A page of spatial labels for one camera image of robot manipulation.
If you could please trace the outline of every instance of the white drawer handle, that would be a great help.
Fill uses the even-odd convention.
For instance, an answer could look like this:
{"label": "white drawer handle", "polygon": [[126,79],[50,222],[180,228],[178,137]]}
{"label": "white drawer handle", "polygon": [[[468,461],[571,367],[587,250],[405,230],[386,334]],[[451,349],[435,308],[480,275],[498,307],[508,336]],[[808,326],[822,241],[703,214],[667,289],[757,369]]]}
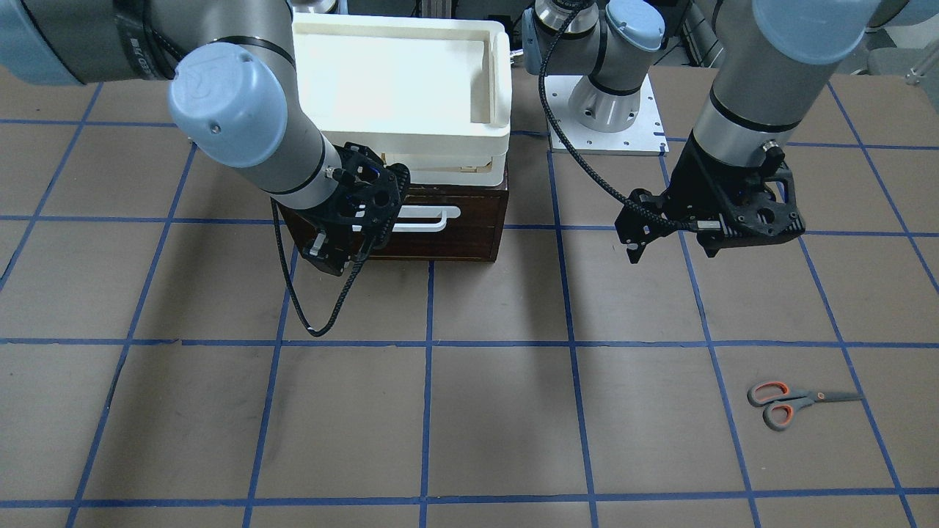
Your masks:
{"label": "white drawer handle", "polygon": [[[394,224],[394,233],[439,233],[447,226],[451,218],[459,218],[460,208],[457,206],[402,206],[398,213],[398,222]],[[408,224],[401,222],[406,218],[437,218],[433,224]],[[361,231],[357,225],[352,226],[353,231]]]}

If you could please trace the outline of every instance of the scissors blade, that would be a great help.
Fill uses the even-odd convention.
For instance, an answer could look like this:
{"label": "scissors blade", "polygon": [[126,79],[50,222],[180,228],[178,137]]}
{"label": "scissors blade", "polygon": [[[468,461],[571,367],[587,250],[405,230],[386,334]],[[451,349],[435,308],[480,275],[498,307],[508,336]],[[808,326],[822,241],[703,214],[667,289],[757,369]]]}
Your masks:
{"label": "scissors blade", "polygon": [[818,403],[833,403],[836,401],[857,401],[864,399],[859,393],[837,393],[837,392],[818,392],[812,396]]}

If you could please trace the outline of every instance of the scissors handle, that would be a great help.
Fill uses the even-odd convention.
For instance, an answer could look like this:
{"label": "scissors handle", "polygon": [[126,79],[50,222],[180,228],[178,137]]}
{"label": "scissors handle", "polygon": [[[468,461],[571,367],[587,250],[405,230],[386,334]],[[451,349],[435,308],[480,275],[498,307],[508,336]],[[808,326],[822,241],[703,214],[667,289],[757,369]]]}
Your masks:
{"label": "scissors handle", "polygon": [[747,391],[747,400],[749,400],[750,405],[753,407],[762,407],[774,401],[796,399],[805,396],[808,396],[806,391],[793,391],[789,388],[789,385],[783,381],[777,380],[757,383]]}
{"label": "scissors handle", "polygon": [[763,421],[774,431],[782,432],[789,428],[793,423],[795,413],[809,405],[815,403],[810,397],[800,397],[797,399],[788,399],[777,401],[763,408]]}

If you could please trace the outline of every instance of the mounting plate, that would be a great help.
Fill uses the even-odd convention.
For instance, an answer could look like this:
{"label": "mounting plate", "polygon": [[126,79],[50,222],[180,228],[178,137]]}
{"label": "mounting plate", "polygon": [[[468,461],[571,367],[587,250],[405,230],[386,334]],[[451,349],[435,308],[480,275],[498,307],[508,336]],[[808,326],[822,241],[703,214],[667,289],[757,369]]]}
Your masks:
{"label": "mounting plate", "polygon": [[[662,118],[658,114],[658,105],[648,75],[642,81],[640,89],[642,105],[639,114],[633,125],[622,132],[597,132],[581,125],[573,117],[567,102],[580,78],[580,75],[551,75],[545,79],[547,103],[551,112],[554,112],[554,117],[561,122],[561,130],[577,150],[591,154],[623,156],[658,156],[669,151],[669,142],[665,140]],[[551,150],[566,152],[567,149],[554,129],[550,125],[547,128],[551,134]]]}

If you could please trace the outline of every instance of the white plastic bin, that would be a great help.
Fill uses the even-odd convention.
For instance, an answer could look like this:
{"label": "white plastic bin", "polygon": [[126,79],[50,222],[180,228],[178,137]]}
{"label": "white plastic bin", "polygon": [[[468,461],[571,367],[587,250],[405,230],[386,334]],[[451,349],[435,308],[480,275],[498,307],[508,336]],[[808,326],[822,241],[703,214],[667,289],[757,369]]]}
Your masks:
{"label": "white plastic bin", "polygon": [[494,186],[509,148],[509,41],[494,22],[297,13],[300,105],[335,145],[414,183]]}

